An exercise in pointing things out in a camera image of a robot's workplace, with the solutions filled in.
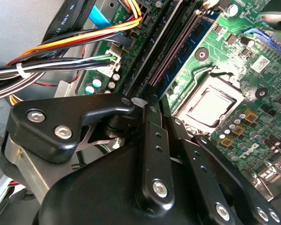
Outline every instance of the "white wire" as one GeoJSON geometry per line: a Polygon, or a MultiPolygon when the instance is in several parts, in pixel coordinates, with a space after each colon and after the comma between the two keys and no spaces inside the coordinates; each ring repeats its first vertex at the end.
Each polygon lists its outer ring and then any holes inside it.
{"type": "MultiPolygon", "coordinates": [[[[37,68],[43,68],[43,67],[53,67],[53,66],[61,66],[61,65],[69,65],[69,64],[76,64],[76,63],[81,63],[89,60],[96,60],[104,57],[108,57],[110,55],[99,55],[99,56],[92,56],[88,58],[83,58],[79,60],[72,60],[72,61],[61,61],[61,62],[50,62],[50,63],[44,63],[44,64],[37,64],[29,67],[23,67],[23,70],[30,70],[30,69],[37,69],[37,68]]],[[[5,73],[14,73],[18,72],[17,69],[6,69],[6,70],[0,70],[0,74],[5,74],[5,73]]]]}

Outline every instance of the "black capacitor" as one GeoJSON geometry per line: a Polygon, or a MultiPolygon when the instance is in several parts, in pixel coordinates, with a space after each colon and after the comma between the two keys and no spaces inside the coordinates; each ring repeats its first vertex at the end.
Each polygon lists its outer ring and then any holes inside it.
{"type": "Polygon", "coordinates": [[[255,45],[255,41],[253,39],[250,39],[248,37],[241,37],[239,42],[247,47],[253,47],[255,45]]]}
{"type": "Polygon", "coordinates": [[[269,135],[268,139],[275,145],[275,146],[279,146],[281,144],[281,142],[279,141],[279,139],[275,136],[275,135],[269,135]]]}
{"type": "Polygon", "coordinates": [[[272,151],[276,149],[276,146],[269,139],[265,139],[264,144],[272,151]]]}

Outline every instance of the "mounting hole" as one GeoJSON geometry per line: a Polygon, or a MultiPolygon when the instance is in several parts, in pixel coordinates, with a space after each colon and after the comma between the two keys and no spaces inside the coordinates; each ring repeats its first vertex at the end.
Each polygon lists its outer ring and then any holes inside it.
{"type": "Polygon", "coordinates": [[[159,152],[163,152],[163,149],[162,149],[162,147],[160,147],[160,146],[155,146],[155,149],[157,150],[157,151],[159,151],[159,152]]]}
{"type": "Polygon", "coordinates": [[[156,132],[155,135],[156,135],[156,137],[158,137],[158,138],[162,138],[162,137],[163,137],[163,136],[162,136],[160,133],[158,133],[158,132],[156,132]]]}
{"type": "Polygon", "coordinates": [[[200,57],[200,58],[204,58],[205,56],[206,56],[205,52],[201,52],[201,53],[199,54],[199,57],[200,57]]]}
{"type": "Polygon", "coordinates": [[[155,113],[158,112],[158,110],[157,110],[154,106],[150,106],[150,110],[151,110],[152,112],[155,112],[155,113]]]}
{"type": "Polygon", "coordinates": [[[201,170],[203,170],[204,172],[206,172],[207,173],[207,169],[205,168],[205,166],[201,166],[201,170]]]}

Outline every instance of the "black lever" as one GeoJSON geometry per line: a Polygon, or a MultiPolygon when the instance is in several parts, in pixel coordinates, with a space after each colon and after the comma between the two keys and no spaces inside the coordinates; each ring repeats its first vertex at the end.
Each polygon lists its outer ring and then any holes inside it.
{"type": "Polygon", "coordinates": [[[121,94],[52,98],[15,105],[7,132],[18,145],[41,158],[61,163],[75,152],[81,127],[111,115],[129,115],[134,104],[121,94]]]}

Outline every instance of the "screw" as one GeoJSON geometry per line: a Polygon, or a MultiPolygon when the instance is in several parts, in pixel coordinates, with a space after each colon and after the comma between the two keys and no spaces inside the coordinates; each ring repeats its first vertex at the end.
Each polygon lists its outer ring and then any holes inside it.
{"type": "Polygon", "coordinates": [[[30,121],[35,122],[35,123],[43,122],[46,119],[45,115],[42,112],[39,112],[39,111],[31,111],[31,112],[29,112],[27,114],[27,118],[30,121]]]}
{"type": "Polygon", "coordinates": [[[154,112],[154,113],[157,113],[157,112],[158,112],[158,110],[157,110],[154,106],[150,106],[150,110],[151,110],[152,112],[154,112]]]}
{"type": "Polygon", "coordinates": [[[201,137],[200,139],[201,139],[201,141],[202,141],[204,144],[207,144],[207,141],[206,141],[206,139],[205,139],[204,137],[201,137]]]}
{"type": "Polygon", "coordinates": [[[178,120],[177,118],[175,118],[175,123],[177,123],[178,125],[181,125],[181,124],[182,124],[181,121],[178,120]]]}
{"type": "Polygon", "coordinates": [[[267,214],[261,208],[257,207],[257,212],[260,215],[260,217],[264,219],[264,221],[266,222],[268,221],[267,214]]]}
{"type": "Polygon", "coordinates": [[[72,131],[66,126],[58,126],[54,129],[54,133],[61,139],[69,139],[72,136],[72,131]]]}
{"type": "Polygon", "coordinates": [[[153,190],[161,198],[165,198],[168,195],[167,187],[159,180],[153,182],[153,190]]]}
{"type": "Polygon", "coordinates": [[[271,217],[272,217],[274,220],[276,220],[277,223],[279,223],[279,222],[280,222],[280,218],[277,216],[277,214],[276,214],[272,209],[269,209],[269,211],[270,211],[271,217]]]}
{"type": "Polygon", "coordinates": [[[122,98],[122,102],[123,102],[125,105],[130,105],[130,101],[129,101],[127,98],[125,98],[125,97],[122,98]]]}
{"type": "Polygon", "coordinates": [[[226,221],[230,220],[230,215],[228,213],[228,211],[226,210],[226,208],[220,204],[220,203],[216,203],[215,204],[215,209],[217,211],[217,213],[226,221]]]}

